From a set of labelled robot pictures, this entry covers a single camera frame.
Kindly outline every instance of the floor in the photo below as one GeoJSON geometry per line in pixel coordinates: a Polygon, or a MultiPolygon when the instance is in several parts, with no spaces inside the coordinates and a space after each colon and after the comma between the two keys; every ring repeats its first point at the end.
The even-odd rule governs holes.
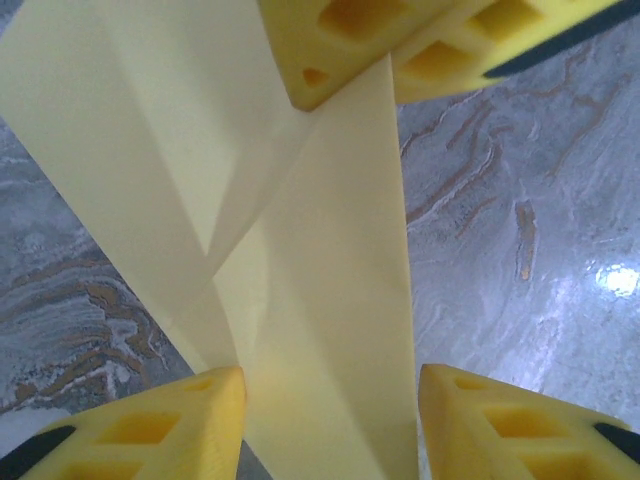
{"type": "MultiPolygon", "coordinates": [[[[0,33],[19,3],[0,2],[0,33]]],[[[497,87],[399,107],[418,365],[640,429],[639,51],[637,18],[497,87]]],[[[0,455],[190,374],[1,121],[0,224],[0,455]]],[[[246,447],[238,477],[267,478],[246,447]]]]}

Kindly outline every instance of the yellow paper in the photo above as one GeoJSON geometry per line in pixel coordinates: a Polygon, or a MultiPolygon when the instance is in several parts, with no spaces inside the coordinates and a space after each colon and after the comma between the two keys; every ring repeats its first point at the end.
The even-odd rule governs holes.
{"type": "Polygon", "coordinates": [[[27,2],[0,113],[276,479],[417,477],[391,68],[290,105],[253,2],[27,2]]]}

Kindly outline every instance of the marble floor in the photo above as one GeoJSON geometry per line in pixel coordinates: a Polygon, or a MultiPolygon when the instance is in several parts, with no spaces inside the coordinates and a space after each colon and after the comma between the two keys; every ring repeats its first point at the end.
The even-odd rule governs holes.
{"type": "MultiPolygon", "coordinates": [[[[0,33],[19,3],[0,2],[0,33]]],[[[638,52],[640,18],[496,87],[399,107],[418,364],[640,430],[638,52]]],[[[0,225],[0,455],[190,374],[1,121],[0,225]]],[[[238,476],[267,478],[248,448],[238,476]]]]}

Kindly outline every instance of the paper sheet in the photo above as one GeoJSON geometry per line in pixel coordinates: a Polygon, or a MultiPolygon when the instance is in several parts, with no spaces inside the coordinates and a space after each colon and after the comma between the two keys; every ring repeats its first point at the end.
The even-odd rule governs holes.
{"type": "Polygon", "coordinates": [[[0,114],[276,479],[417,478],[388,59],[290,107],[253,2],[31,1],[0,114]]]}

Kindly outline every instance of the gray marble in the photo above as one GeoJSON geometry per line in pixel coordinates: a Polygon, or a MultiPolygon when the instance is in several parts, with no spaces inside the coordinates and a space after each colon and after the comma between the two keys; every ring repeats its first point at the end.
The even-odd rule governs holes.
{"type": "MultiPolygon", "coordinates": [[[[0,33],[19,3],[0,1],[0,33]]],[[[638,52],[635,19],[496,87],[399,107],[418,365],[640,429],[638,52]]],[[[191,373],[2,122],[0,224],[0,454],[191,373]]],[[[239,478],[267,478],[246,447],[239,478]]]]}

